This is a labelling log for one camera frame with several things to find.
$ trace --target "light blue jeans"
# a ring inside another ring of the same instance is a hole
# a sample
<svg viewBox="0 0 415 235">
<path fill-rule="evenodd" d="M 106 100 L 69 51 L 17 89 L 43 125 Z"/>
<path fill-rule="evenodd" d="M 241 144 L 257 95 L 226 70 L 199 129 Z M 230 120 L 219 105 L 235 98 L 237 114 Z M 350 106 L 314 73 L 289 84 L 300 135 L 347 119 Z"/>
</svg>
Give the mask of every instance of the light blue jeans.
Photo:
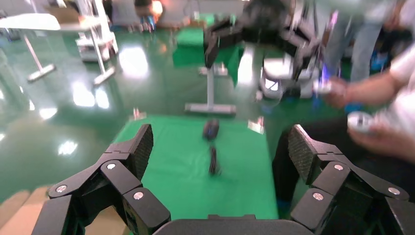
<svg viewBox="0 0 415 235">
<path fill-rule="evenodd" d="M 328 72 L 332 75 L 336 74 L 346 48 L 351 40 L 355 39 L 350 80 L 356 82 L 368 78 L 370 59 L 382 25 L 382 23 L 366 22 L 363 18 L 357 17 L 350 21 L 350 16 L 339 13 L 324 52 L 324 63 Z"/>
</svg>

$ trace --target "white controller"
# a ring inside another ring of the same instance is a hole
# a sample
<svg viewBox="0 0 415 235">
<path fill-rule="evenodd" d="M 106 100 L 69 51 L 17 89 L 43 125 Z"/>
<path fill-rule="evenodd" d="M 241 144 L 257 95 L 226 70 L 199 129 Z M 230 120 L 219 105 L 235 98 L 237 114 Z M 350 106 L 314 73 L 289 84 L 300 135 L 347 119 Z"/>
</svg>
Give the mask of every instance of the white controller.
<svg viewBox="0 0 415 235">
<path fill-rule="evenodd" d="M 314 81 L 313 90 L 317 94 L 329 94 L 331 92 L 335 93 L 344 93 L 345 89 L 340 86 L 336 86 L 335 84 L 331 83 L 330 81 L 321 82 L 319 80 Z"/>
<path fill-rule="evenodd" d="M 347 116 L 347 126 L 361 133 L 369 133 L 373 123 L 373 117 L 367 113 L 353 112 Z"/>
</svg>

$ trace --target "epoxy floor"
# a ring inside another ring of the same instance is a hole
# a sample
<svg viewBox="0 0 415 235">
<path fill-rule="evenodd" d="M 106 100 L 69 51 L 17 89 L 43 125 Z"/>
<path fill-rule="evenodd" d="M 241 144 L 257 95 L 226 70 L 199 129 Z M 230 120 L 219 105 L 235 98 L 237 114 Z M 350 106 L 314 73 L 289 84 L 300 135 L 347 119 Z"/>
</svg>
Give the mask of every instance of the epoxy floor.
<svg viewBox="0 0 415 235">
<path fill-rule="evenodd" d="M 94 88 L 97 64 L 80 60 L 77 35 L 29 36 L 43 65 L 58 68 L 28 83 L 36 70 L 23 41 L 1 38 L 0 202 L 21 189 L 57 183 L 96 162 L 138 108 L 148 115 L 189 116 L 186 102 L 206 101 L 206 79 L 197 67 L 175 68 L 174 33 L 119 32 L 116 74 Z M 235 120 L 264 117 L 271 155 L 284 127 L 341 112 L 312 100 L 257 102 L 262 49 L 248 49 L 234 88 L 230 78 L 215 81 L 217 103 L 237 106 Z"/>
</svg>

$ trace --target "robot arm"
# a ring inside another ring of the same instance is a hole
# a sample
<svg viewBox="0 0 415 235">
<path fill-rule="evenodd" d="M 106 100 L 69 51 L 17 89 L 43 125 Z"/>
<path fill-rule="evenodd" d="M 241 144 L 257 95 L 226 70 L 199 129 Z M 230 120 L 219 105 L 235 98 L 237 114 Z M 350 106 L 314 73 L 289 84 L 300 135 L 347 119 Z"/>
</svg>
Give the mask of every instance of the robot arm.
<svg viewBox="0 0 415 235">
<path fill-rule="evenodd" d="M 227 18 L 204 31 L 206 67 L 213 65 L 221 48 L 241 41 L 271 44 L 294 58 L 293 79 L 297 80 L 311 57 L 318 54 L 320 41 L 307 22 L 293 24 L 286 0 L 252 0 L 234 23 Z"/>
</svg>

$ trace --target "black computer mouse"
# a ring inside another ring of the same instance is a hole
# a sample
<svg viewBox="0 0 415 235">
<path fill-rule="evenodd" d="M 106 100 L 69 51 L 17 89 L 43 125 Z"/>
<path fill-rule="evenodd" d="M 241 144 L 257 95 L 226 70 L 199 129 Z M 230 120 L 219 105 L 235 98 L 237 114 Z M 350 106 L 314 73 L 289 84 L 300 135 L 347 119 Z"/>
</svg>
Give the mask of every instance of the black computer mouse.
<svg viewBox="0 0 415 235">
<path fill-rule="evenodd" d="M 203 127 L 203 138 L 212 141 L 216 138 L 219 132 L 219 120 L 212 119 L 206 122 Z"/>
</svg>

